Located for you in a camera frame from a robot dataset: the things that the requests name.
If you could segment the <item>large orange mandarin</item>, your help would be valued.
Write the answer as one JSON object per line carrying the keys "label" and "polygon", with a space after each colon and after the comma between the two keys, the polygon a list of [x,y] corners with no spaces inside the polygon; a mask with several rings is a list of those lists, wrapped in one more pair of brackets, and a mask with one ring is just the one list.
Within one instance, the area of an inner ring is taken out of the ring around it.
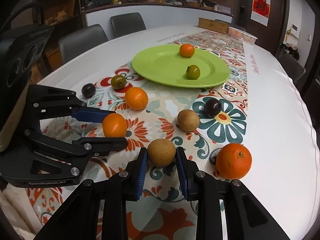
{"label": "large orange mandarin", "polygon": [[179,54],[182,57],[192,57],[195,53],[195,48],[193,45],[185,43],[180,46]]}

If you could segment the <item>near left grey chair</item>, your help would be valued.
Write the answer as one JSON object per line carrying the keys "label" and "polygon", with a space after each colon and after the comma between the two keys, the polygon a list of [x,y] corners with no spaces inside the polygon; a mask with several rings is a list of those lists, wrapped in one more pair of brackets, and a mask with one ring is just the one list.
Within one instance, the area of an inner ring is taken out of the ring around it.
{"label": "near left grey chair", "polygon": [[58,42],[64,64],[108,41],[108,38],[99,24],[79,29],[61,38]]}

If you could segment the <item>patterned table runner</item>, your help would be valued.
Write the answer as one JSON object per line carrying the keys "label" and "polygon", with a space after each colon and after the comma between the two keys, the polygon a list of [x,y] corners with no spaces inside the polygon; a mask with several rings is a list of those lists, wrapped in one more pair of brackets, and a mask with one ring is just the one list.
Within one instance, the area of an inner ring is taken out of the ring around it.
{"label": "patterned table runner", "polygon": [[[131,63],[118,66],[114,74],[125,77],[129,87],[143,89],[149,103],[142,111],[134,111],[125,103],[124,91],[111,87],[111,74],[101,74],[97,92],[88,104],[122,115],[126,120],[127,148],[107,157],[93,157],[84,178],[106,180],[136,159],[139,150],[155,139],[168,139],[184,148],[186,156],[201,170],[217,177],[210,155],[230,143],[242,143],[247,129],[247,72],[244,45],[228,35],[203,31],[179,38],[177,45],[189,43],[219,55],[230,69],[223,84],[212,88],[184,89],[154,83],[140,77]],[[205,103],[216,98],[221,112],[214,118],[204,113]],[[199,126],[192,132],[180,128],[177,116],[190,109],[197,113]],[[127,205],[130,239],[194,239],[197,202],[186,202],[181,194],[175,164],[158,168],[149,165],[140,201]]]}

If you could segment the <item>white kitchen counter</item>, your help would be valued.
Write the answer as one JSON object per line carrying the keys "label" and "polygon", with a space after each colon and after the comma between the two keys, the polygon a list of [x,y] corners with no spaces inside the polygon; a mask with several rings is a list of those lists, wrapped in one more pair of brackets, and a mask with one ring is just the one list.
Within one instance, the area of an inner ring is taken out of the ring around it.
{"label": "white kitchen counter", "polygon": [[221,12],[203,10],[197,8],[177,7],[173,5],[122,5],[119,7],[97,8],[86,11],[86,22],[88,26],[99,24],[108,39],[114,39],[113,28],[110,18],[112,16],[137,12],[141,15],[146,29],[153,29],[173,25],[198,25],[198,18],[210,20],[222,20],[231,23],[233,16]]}

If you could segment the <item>plastic fruit container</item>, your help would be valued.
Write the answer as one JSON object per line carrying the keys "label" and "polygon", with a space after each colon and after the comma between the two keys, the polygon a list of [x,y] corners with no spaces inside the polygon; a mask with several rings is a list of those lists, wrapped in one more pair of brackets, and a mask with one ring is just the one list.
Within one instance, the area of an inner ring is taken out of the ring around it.
{"label": "plastic fruit container", "polygon": [[234,27],[228,28],[228,35],[251,45],[254,45],[258,39],[257,37]]}

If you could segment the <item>white wall intercom panel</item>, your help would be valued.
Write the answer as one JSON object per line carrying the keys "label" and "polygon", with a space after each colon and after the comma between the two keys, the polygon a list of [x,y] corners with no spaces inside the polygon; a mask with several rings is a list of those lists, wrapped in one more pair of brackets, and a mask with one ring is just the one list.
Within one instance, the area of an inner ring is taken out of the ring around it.
{"label": "white wall intercom panel", "polygon": [[299,39],[299,33],[300,33],[299,28],[296,25],[291,24],[291,35]]}

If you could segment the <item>grey chair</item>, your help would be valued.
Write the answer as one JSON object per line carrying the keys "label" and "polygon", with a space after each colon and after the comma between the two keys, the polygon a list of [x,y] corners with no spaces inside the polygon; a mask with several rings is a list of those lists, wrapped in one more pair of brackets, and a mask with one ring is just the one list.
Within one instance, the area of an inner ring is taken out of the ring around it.
{"label": "grey chair", "polygon": [[306,72],[305,68],[302,67],[300,63],[288,53],[281,55],[278,61],[287,75],[292,79],[294,84],[296,84]]}
{"label": "grey chair", "polygon": [[110,21],[115,38],[146,30],[145,23],[138,12],[112,16]]}
{"label": "grey chair", "polygon": [[58,42],[64,64],[108,41],[108,38],[99,24],[79,29],[61,38]]}

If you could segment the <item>green tomato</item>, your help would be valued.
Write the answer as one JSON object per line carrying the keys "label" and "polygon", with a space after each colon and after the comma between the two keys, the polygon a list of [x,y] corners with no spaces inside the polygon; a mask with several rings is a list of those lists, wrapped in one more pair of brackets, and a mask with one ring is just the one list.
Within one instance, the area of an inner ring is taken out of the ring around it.
{"label": "green tomato", "polygon": [[188,80],[197,80],[200,77],[200,69],[197,65],[189,65],[185,72]]}
{"label": "green tomato", "polygon": [[111,79],[111,86],[114,90],[123,89],[126,85],[126,79],[122,75],[115,75]]}

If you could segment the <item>dark plum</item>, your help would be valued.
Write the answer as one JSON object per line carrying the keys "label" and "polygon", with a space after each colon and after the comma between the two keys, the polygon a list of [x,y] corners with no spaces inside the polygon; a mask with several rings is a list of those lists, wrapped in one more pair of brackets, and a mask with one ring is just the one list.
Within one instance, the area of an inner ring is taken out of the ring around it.
{"label": "dark plum", "polygon": [[211,98],[205,103],[204,113],[209,118],[214,118],[221,112],[221,109],[221,102],[216,98]]}
{"label": "dark plum", "polygon": [[92,83],[88,83],[82,87],[81,94],[85,99],[90,99],[96,93],[96,87]]}

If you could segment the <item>far left grey chair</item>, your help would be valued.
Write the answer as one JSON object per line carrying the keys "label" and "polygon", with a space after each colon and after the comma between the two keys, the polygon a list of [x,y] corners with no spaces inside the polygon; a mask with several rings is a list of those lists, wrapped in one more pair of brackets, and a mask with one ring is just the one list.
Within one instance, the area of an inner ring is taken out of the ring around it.
{"label": "far left grey chair", "polygon": [[112,16],[110,21],[115,38],[146,30],[145,23],[138,12]]}

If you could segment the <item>brown longan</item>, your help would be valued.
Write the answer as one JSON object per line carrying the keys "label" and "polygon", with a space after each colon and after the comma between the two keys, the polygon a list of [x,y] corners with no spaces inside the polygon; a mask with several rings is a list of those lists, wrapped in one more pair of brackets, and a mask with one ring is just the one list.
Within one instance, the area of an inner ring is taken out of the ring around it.
{"label": "brown longan", "polygon": [[181,129],[186,132],[192,132],[199,126],[200,119],[197,113],[190,109],[184,109],[179,112],[177,122]]}
{"label": "brown longan", "polygon": [[168,139],[156,139],[148,145],[148,158],[157,167],[165,167],[172,163],[176,147]]}

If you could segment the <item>green plate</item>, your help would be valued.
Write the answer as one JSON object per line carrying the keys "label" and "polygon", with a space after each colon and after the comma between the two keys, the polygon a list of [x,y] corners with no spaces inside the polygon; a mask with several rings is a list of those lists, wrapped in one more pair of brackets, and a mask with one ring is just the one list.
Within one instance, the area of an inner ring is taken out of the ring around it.
{"label": "green plate", "polygon": [[[214,87],[229,79],[229,67],[210,50],[196,48],[192,57],[182,57],[179,49],[179,45],[166,44],[140,51],[131,61],[132,68],[147,80],[182,88]],[[200,69],[196,80],[186,76],[187,67],[191,65]]]}

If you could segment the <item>red door poster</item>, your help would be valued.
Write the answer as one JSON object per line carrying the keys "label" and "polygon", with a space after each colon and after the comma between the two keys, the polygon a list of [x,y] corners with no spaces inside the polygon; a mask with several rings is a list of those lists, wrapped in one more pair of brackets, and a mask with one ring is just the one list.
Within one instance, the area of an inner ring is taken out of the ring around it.
{"label": "red door poster", "polygon": [[268,26],[271,11],[271,0],[253,0],[251,9],[251,20],[264,26]]}

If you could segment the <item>right grey chair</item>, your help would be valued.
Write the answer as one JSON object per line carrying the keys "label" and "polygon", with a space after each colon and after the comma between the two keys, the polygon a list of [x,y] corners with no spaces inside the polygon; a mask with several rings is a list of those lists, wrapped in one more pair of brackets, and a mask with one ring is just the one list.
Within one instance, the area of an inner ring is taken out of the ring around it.
{"label": "right grey chair", "polygon": [[292,79],[294,84],[296,84],[306,72],[305,68],[302,67],[300,63],[288,53],[281,55],[278,61],[287,75]]}

